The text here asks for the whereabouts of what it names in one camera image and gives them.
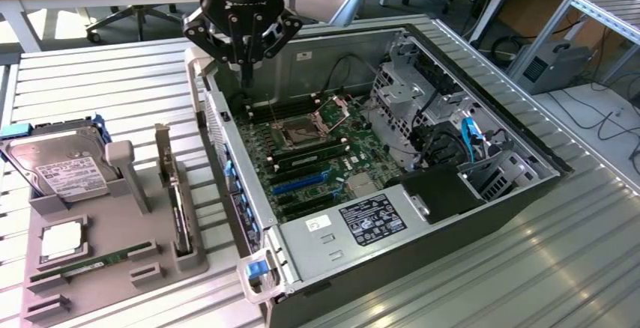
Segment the silver chipset heatsink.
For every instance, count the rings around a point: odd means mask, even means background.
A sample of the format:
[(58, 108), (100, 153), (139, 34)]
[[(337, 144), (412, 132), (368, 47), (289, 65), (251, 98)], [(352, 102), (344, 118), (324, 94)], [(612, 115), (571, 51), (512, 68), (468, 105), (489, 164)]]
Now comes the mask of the silver chipset heatsink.
[(352, 176), (346, 182), (348, 187), (357, 198), (378, 191), (378, 187), (366, 173), (364, 173), (364, 175), (358, 174)]

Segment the labelled RAM stick in slot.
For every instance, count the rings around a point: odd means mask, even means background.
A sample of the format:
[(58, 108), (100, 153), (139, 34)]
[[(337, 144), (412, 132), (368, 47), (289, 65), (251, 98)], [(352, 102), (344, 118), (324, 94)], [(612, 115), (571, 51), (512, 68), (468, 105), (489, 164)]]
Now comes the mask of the labelled RAM stick in slot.
[(345, 143), (333, 147), (318, 148), (314, 151), (294, 154), (285, 158), (273, 157), (273, 167), (277, 171), (287, 171), (301, 168), (344, 156), (350, 151), (350, 148), (350, 144)]

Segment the hard drive in blue caddy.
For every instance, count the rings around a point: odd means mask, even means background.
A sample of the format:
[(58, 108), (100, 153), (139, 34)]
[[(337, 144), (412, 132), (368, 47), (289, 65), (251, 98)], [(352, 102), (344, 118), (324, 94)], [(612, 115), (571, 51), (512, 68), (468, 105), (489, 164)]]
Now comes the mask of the hard drive in blue caddy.
[(11, 124), (0, 129), (3, 159), (30, 166), (92, 158), (106, 163), (106, 145), (111, 143), (104, 118), (84, 118), (44, 124)]

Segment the black long expansion slot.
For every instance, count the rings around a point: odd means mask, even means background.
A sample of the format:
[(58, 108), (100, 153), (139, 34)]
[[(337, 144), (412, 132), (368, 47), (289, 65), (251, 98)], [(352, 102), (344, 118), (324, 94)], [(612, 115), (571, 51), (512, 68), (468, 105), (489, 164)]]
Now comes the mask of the black long expansion slot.
[(285, 172), (281, 172), (279, 174), (273, 175), (269, 178), (269, 182), (271, 185), (277, 185), (286, 181), (296, 180), (298, 178), (309, 176), (310, 174), (317, 174), (321, 172), (322, 172), (322, 168), (320, 166), (310, 165), (310, 166), (301, 167), (298, 169), (285, 171)]

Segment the low profile graphics card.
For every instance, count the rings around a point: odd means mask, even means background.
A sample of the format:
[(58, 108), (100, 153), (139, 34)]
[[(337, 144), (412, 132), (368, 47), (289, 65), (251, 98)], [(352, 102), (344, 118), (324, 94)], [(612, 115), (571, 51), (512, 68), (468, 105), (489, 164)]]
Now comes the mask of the low profile graphics card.
[(161, 182), (169, 194), (173, 211), (173, 222), (177, 232), (174, 241), (178, 256), (193, 253), (193, 235), (189, 226), (189, 218), (185, 210), (185, 195), (181, 190), (181, 172), (177, 159), (173, 155), (170, 141), (170, 127), (165, 124), (155, 124), (155, 140), (158, 147), (159, 175)]

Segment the grey plastic parts rack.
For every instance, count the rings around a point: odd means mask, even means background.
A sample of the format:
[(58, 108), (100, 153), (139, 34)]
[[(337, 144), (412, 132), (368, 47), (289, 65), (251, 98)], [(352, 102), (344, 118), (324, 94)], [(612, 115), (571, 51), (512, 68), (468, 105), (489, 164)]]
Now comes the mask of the grey plastic parts rack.
[[(193, 235), (193, 253), (178, 256), (177, 232), (166, 188), (157, 165), (137, 171), (138, 187), (126, 179), (110, 185), (106, 195), (66, 203), (50, 195), (30, 197), (30, 228), (22, 294), (20, 328), (48, 328), (139, 294), (163, 288), (209, 269), (186, 167), (177, 160), (181, 190)], [(42, 256), (43, 231), (67, 222), (82, 224), (82, 246), (74, 253)], [(86, 259), (153, 241), (151, 248), (130, 253), (130, 259), (107, 267), (30, 283), (30, 277)]]

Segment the black plastic fan shroud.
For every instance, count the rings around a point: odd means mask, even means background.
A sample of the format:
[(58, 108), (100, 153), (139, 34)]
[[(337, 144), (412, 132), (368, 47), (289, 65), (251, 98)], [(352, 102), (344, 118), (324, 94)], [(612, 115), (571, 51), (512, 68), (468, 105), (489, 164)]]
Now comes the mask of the black plastic fan shroud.
[(483, 206), (487, 201), (468, 184), (456, 165), (420, 168), (389, 179), (385, 188), (400, 184), (409, 197), (417, 197), (430, 224)]

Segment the metal socket cover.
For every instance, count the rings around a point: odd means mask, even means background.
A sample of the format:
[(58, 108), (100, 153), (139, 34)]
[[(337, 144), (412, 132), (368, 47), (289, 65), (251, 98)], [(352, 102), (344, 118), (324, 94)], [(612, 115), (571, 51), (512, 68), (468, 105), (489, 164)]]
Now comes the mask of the metal socket cover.
[(318, 130), (329, 134), (350, 117), (348, 102), (333, 95), (312, 113), (312, 120)]

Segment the blue expansion slot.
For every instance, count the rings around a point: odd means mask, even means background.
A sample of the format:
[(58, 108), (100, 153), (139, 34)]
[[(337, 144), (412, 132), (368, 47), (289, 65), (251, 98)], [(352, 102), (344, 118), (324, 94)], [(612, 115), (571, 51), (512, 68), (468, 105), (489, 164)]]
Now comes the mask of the blue expansion slot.
[(310, 177), (306, 177), (305, 179), (293, 181), (291, 183), (282, 184), (277, 187), (273, 188), (271, 193), (274, 195), (281, 195), (287, 192), (291, 192), (294, 190), (298, 190), (301, 188), (305, 188), (308, 186), (313, 186), (316, 184), (324, 183), (326, 180), (328, 175), (326, 174), (317, 174)]

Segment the silver hard disk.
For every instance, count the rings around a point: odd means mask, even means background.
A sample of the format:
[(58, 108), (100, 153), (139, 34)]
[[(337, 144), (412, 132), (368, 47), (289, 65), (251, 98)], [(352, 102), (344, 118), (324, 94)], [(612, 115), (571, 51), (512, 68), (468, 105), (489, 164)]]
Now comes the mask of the silver hard disk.
[(56, 195), (68, 203), (104, 195), (107, 183), (120, 178), (119, 171), (107, 162), (107, 166), (99, 166), (92, 158), (35, 167), (4, 161), (19, 171), (38, 195)]

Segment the open black PC case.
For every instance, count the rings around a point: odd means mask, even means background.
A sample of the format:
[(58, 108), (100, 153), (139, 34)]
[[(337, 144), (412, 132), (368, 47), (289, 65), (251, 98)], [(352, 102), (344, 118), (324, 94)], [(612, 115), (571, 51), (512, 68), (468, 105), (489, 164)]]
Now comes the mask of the open black PC case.
[[(266, 106), (267, 100), (278, 104), (312, 97), (326, 101), (330, 95), (352, 96), (369, 107), (376, 74), (401, 33), (418, 39), (475, 101), (463, 128), (468, 130), (467, 138), (480, 157), (465, 163), (512, 150), (531, 160), (536, 157), (559, 171), (559, 176), (487, 201), (436, 224), (428, 222), (434, 231), (345, 272), (306, 284), (298, 279), (282, 243), (285, 223), (278, 221), (270, 207), (237, 121), (246, 107)], [(241, 287), (246, 300), (261, 307), (269, 328), (301, 326), (492, 234), (548, 194), (571, 171), (564, 160), (491, 95), (489, 87), (501, 81), (499, 73), (484, 65), (438, 23), (426, 26), (374, 24), (346, 31), (309, 32), (265, 62), (250, 89), (238, 87), (230, 69), (202, 49), (191, 48), (185, 55), (189, 83), (205, 88), (197, 110), (209, 131), (210, 150), (215, 154), (211, 163), (239, 246)], [(235, 178), (225, 176), (227, 160), (234, 162)], [(441, 164), (459, 166), (463, 163), (446, 161), (426, 167)], [(404, 168), (402, 174), (426, 167)], [(247, 264), (262, 260), (269, 263), (269, 273), (249, 279)]]

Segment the grey power supply unit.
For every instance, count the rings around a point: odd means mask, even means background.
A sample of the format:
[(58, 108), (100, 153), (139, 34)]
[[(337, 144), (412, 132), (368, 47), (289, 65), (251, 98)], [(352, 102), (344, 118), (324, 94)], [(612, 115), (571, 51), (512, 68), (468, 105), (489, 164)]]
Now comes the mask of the grey power supply unit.
[(401, 185), (281, 225), (298, 279), (312, 284), (434, 231), (429, 210)]

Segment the silver disk bay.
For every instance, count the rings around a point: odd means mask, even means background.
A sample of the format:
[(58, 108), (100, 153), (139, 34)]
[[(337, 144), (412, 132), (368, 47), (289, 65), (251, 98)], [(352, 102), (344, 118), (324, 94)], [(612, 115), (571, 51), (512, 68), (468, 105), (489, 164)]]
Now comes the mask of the silver disk bay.
[(463, 163), (457, 169), (485, 201), (495, 201), (511, 192), (559, 176), (559, 171), (536, 157), (531, 160), (512, 150), (500, 151), (475, 163)]

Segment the black slanted stand pole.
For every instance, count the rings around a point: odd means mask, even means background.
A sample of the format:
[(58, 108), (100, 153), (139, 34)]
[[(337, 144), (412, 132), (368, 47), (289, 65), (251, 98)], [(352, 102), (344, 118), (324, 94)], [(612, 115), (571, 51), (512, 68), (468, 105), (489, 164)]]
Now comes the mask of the black slanted stand pole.
[(472, 37), (469, 39), (469, 44), (479, 49), (484, 38), (489, 32), (492, 23), (499, 17), (499, 14), (503, 10), (504, 5), (507, 4), (507, 0), (491, 0), (487, 6), (487, 10), (483, 12), (479, 20), (479, 25), (472, 33)]

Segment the green motherboard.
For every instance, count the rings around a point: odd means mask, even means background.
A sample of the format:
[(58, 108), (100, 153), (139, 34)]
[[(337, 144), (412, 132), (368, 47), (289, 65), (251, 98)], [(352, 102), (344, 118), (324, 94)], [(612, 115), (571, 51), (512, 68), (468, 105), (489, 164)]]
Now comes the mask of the green motherboard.
[[(321, 142), (312, 143), (301, 148), (287, 149), (285, 147), (279, 129), (273, 126), (269, 105), (246, 107), (246, 113), (237, 121), (245, 148), (253, 167), (257, 170), (266, 198), (278, 221), (282, 223), (356, 199), (357, 197), (353, 195), (346, 182), (352, 176), (366, 173), (380, 190), (389, 179), (404, 173), (404, 167), (396, 163), (377, 134), (374, 134), (372, 122), (364, 114), (368, 109), (365, 102), (352, 96), (338, 97), (348, 102), (350, 117), (329, 134), (324, 134), (325, 138)], [(325, 102), (318, 97), (312, 97), (289, 103), (273, 104), (279, 123), (282, 124), (293, 118), (312, 118), (312, 113)], [(322, 168), (322, 172), (317, 174), (328, 175), (324, 183), (281, 195), (271, 193), (274, 187), (317, 175), (310, 174), (306, 177), (271, 185), (269, 178), (285, 172), (274, 169), (273, 157), (285, 158), (345, 143), (349, 143), (352, 148), (344, 156), (313, 164)]]

